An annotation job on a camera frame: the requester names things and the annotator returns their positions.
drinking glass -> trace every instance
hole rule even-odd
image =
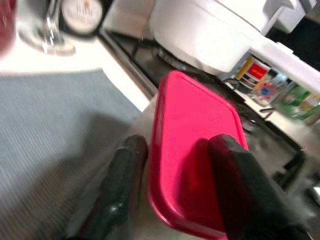
[[[75,46],[65,40],[59,31],[60,9],[61,0],[51,0],[41,25],[20,29],[20,38],[33,48],[48,55],[73,55],[76,52]]]
[[[0,0],[0,55],[12,45],[16,36],[16,0]]]

pink plastic container lid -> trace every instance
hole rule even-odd
[[[208,140],[219,134],[248,149],[233,106],[185,74],[169,73],[154,118],[149,201],[168,226],[211,240],[226,237],[207,154]]]

dish towel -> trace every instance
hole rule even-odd
[[[139,114],[102,70],[1,76],[1,239],[61,239]]]

gas stove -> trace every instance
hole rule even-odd
[[[144,76],[136,84],[150,99],[157,94],[163,77],[173,70],[179,70],[229,101],[240,116],[250,153],[270,177],[287,193],[290,192],[290,186],[295,184],[299,169],[306,162],[306,155],[303,147],[268,121],[269,114],[265,118],[261,117],[234,89],[228,87],[226,82],[180,61],[154,40],[137,39],[113,32],[103,32],[100,38],[113,50],[122,64],[130,69],[131,74]],[[309,206],[306,208],[305,212],[308,213],[318,210],[313,207],[310,210]]]

red cup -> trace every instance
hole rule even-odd
[[[13,45],[16,36],[16,0],[0,0],[0,55]]]

